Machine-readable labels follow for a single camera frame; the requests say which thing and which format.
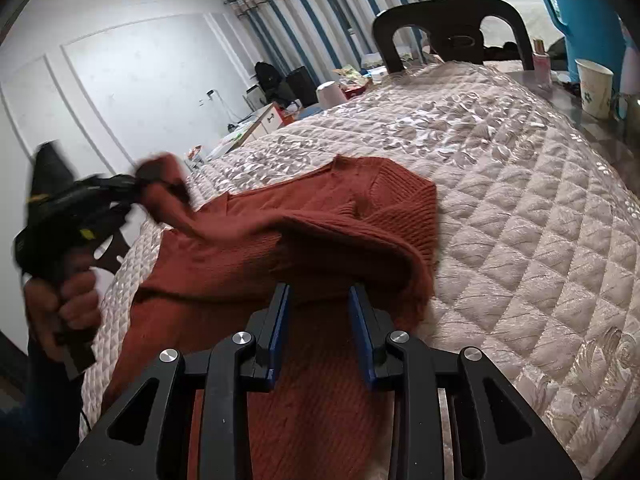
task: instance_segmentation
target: silver screw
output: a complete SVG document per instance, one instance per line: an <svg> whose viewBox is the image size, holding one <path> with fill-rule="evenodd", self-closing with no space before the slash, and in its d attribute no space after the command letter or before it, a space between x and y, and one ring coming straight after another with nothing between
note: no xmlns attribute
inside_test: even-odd
<svg viewBox="0 0 640 480"><path fill-rule="evenodd" d="M162 350L160 352L160 360L163 363L170 363L171 361L175 361L178 358L178 351L173 348L167 348L166 350Z"/></svg>
<svg viewBox="0 0 640 480"><path fill-rule="evenodd" d="M465 348L465 357L470 361L479 361L482 358L482 352L470 346L469 348Z"/></svg>
<svg viewBox="0 0 640 480"><path fill-rule="evenodd" d="M389 337L394 343L406 343L409 341L408 333L403 330L396 330L395 332L392 332Z"/></svg>
<svg viewBox="0 0 640 480"><path fill-rule="evenodd" d="M236 332L232 337L232 340L237 345L243 345L251 341L251 334L248 332Z"/></svg>

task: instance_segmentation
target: black speaker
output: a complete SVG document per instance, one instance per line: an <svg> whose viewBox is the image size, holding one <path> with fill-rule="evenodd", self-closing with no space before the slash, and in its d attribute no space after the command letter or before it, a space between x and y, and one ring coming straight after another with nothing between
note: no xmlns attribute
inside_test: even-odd
<svg viewBox="0 0 640 480"><path fill-rule="evenodd" d="M306 66L301 66L300 68L295 69L287 76L286 81L289 83L289 86L296 95L296 98L300 99L300 102L304 107L314 105L318 102L318 98L316 97L316 85L311 79L309 70L306 69Z"/></svg>

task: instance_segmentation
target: person's arm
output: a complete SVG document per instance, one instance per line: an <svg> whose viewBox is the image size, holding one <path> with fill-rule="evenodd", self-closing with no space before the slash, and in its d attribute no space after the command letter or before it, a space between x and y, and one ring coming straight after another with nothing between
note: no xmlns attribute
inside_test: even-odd
<svg viewBox="0 0 640 480"><path fill-rule="evenodd" d="M74 274L60 290L62 306L54 289L42 280L29 280L24 287L30 320L26 399L0 419L5 459L24 456L25 467L37 465L51 477L57 475L78 445L84 377L67 379L61 350L54 341L57 316L75 330L100 325L95 275L88 270L91 259L76 255L70 262Z"/></svg>

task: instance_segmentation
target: human hand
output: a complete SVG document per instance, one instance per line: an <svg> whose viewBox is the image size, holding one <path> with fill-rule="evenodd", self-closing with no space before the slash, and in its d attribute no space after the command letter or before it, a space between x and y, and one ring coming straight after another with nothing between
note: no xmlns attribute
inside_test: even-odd
<svg viewBox="0 0 640 480"><path fill-rule="evenodd" d="M95 274L89 269L93 261L90 254L70 254L65 259L70 278L60 287L60 294L52 285L38 278L31 278L24 285L30 331L52 361L62 361L62 348L56 344L54 336L60 331L60 319L72 330L98 328L102 322Z"/></svg>

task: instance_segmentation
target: diamond quilted pattern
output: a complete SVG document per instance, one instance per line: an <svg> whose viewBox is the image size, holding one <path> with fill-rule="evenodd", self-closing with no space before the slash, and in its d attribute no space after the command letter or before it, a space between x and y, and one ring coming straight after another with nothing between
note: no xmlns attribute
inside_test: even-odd
<svg viewBox="0 0 640 480"><path fill-rule="evenodd" d="M336 153L385 156L436 183L435 292L415 334L448 351L481 348L594 478L640 408L635 197L545 102L487 68L449 63L206 165L189 178L192 203L290 179ZM161 232L142 229L103 299L98 362L82 386L92 422ZM447 431L445 460L450 473ZM385 476L385 463L375 457L367 478Z"/></svg>

